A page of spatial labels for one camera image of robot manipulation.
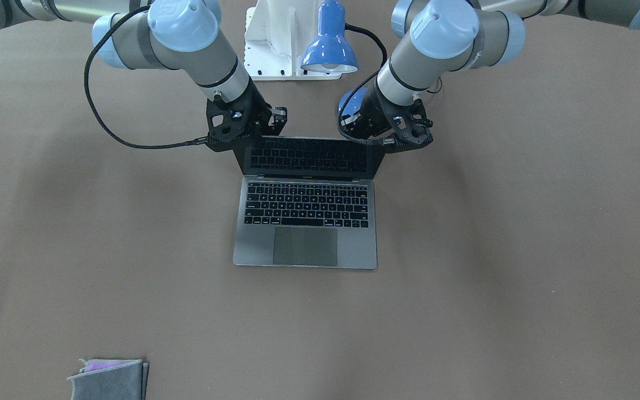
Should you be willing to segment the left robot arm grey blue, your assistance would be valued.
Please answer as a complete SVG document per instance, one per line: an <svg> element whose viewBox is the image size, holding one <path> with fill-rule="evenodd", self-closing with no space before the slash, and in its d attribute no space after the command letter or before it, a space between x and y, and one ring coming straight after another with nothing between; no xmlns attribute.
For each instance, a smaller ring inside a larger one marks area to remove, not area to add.
<svg viewBox="0 0 640 400"><path fill-rule="evenodd" d="M524 21L559 14L640 31L640 1L399 1L392 25L401 41L370 88L341 101L338 131L388 153L426 147L433 124L420 94L444 73L513 60Z"/></svg>

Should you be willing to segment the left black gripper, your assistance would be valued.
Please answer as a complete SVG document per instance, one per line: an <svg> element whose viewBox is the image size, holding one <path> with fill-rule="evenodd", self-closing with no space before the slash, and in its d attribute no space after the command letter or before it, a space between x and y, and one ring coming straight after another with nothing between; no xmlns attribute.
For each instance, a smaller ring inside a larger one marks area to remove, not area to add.
<svg viewBox="0 0 640 400"><path fill-rule="evenodd" d="M416 94L408 106L389 101L376 84L361 88L348 100L348 137L384 151L411 151L433 142L424 104Z"/></svg>

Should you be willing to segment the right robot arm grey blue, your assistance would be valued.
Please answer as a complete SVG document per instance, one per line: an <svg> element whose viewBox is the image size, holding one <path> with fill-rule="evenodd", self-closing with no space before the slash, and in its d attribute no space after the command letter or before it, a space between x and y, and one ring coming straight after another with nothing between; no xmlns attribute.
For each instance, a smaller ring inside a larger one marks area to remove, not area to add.
<svg viewBox="0 0 640 400"><path fill-rule="evenodd" d="M0 30L26 21L91 23L84 91L101 126L89 88L94 57L125 70L185 71L207 98L208 134L170 147L205 144L216 152L278 135L287 121L287 110L259 93L224 37L221 17L216 1L0 1Z"/></svg>

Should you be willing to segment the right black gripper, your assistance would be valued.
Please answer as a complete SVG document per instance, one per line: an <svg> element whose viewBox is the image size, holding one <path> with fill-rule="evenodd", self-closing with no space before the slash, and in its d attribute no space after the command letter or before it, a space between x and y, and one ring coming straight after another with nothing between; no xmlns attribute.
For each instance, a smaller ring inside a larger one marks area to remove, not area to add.
<svg viewBox="0 0 640 400"><path fill-rule="evenodd" d="M206 145L215 152L252 145L262 135L279 135L288 119L287 107L270 106L254 83L230 102L215 94L207 101L206 116Z"/></svg>

